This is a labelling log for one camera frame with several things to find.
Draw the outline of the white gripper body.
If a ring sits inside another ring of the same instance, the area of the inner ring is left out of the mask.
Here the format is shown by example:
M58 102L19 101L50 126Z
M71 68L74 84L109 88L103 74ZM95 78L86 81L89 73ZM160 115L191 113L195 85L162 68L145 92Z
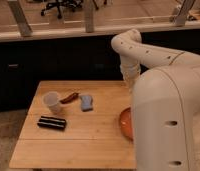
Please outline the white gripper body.
M128 89L131 90L140 76L141 67L138 61L129 62L129 61L122 61L120 64L120 70L123 75L123 80L127 85Z

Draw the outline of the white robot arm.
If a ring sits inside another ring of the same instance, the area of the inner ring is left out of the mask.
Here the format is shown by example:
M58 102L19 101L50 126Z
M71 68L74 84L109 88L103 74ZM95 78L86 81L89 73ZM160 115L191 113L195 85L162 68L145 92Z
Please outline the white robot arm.
M131 91L137 171L196 171L200 55L144 44L136 29L114 36L111 45Z

